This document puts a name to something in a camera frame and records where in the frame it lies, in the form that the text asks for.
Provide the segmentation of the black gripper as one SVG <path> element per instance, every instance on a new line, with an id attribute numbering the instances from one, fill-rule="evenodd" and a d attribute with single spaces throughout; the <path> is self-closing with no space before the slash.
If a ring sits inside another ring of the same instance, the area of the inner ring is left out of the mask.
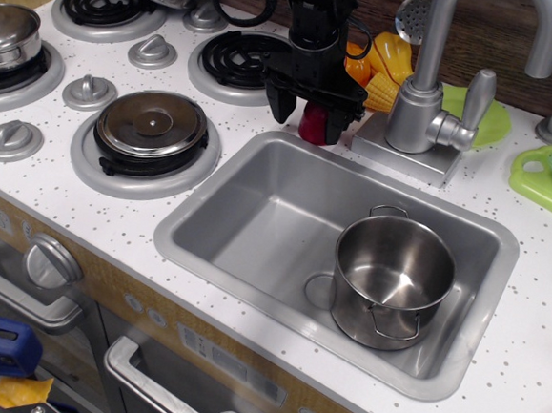
<path id="1" fill-rule="evenodd" d="M 324 142 L 338 143 L 342 133 L 365 113 L 366 91 L 344 68 L 339 43 L 307 50 L 290 43 L 288 52 L 263 55 L 264 87 L 271 113 L 279 124 L 287 121 L 299 98 L 326 108 Z"/>

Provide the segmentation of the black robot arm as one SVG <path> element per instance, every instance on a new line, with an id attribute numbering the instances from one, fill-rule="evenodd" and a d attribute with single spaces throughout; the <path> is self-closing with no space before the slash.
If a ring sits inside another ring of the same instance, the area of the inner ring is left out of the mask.
<path id="1" fill-rule="evenodd" d="M 365 89 L 346 71 L 351 15 L 358 0 L 288 0 L 292 24 L 288 52 L 263 54 L 263 78 L 271 113 L 280 124 L 303 98 L 327 113 L 322 141 L 334 145 L 363 118 Z"/>

